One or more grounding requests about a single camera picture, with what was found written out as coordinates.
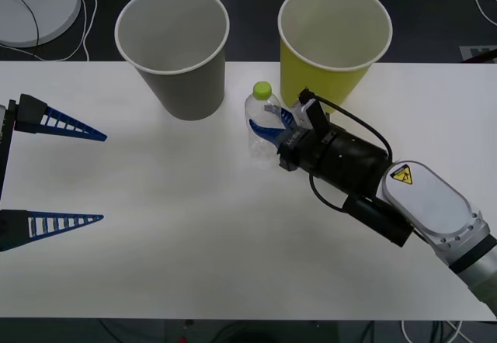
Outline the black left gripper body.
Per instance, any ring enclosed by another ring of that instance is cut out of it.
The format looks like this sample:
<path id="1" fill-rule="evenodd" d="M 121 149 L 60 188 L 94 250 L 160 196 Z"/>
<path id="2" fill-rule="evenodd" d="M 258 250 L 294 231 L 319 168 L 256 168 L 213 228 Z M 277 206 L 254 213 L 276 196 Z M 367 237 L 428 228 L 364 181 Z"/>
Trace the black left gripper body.
<path id="1" fill-rule="evenodd" d="M 16 101 L 10 100 L 7 106 L 1 106 L 1 181 L 0 181 L 0 192 L 3 190 L 3 185 L 5 182 L 5 173 L 7 169 L 9 150 L 12 142 L 12 133 L 14 131 L 14 125 L 16 121 Z"/>

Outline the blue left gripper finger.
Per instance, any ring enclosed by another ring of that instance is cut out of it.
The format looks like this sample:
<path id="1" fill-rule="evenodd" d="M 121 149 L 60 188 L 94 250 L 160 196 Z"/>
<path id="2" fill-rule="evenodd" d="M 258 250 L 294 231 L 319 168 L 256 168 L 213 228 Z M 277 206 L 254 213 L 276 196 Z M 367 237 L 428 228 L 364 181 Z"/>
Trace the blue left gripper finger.
<path id="1" fill-rule="evenodd" d="M 42 133 L 102 142 L 107 139 L 107 136 L 97 129 L 27 94 L 22 94 L 16 104 L 14 129 L 24 133 Z"/>
<path id="2" fill-rule="evenodd" d="M 97 223 L 101 214 L 1 210 L 1 252 Z"/>

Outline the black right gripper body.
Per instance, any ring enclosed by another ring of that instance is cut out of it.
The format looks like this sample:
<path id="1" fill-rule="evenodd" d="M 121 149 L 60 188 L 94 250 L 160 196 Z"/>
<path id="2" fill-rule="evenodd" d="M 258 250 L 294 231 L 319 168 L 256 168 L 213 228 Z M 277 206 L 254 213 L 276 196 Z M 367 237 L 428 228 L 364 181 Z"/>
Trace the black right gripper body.
<path id="1" fill-rule="evenodd" d="M 277 136 L 279 166 L 292 172 L 302 169 L 306 172 L 330 172 L 329 147 L 331 126 L 316 129 L 282 130 Z"/>

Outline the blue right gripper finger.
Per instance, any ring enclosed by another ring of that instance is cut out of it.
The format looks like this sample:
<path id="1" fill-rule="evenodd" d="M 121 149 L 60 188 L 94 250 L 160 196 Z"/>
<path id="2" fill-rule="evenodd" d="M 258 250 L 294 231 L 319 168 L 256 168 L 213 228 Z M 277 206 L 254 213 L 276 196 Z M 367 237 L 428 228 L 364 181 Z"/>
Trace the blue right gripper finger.
<path id="1" fill-rule="evenodd" d="M 283 128 L 260 126 L 252 119 L 248 121 L 248 124 L 257 137 L 270 142 L 276 148 L 279 148 L 290 137 L 290 124 L 287 121 L 283 121 Z"/>
<path id="2" fill-rule="evenodd" d="M 271 104 L 264 105 L 264 110 L 276 116 L 276 118 L 284 125 L 285 128 L 298 127 L 293 113 L 291 113 L 289 110 Z"/>

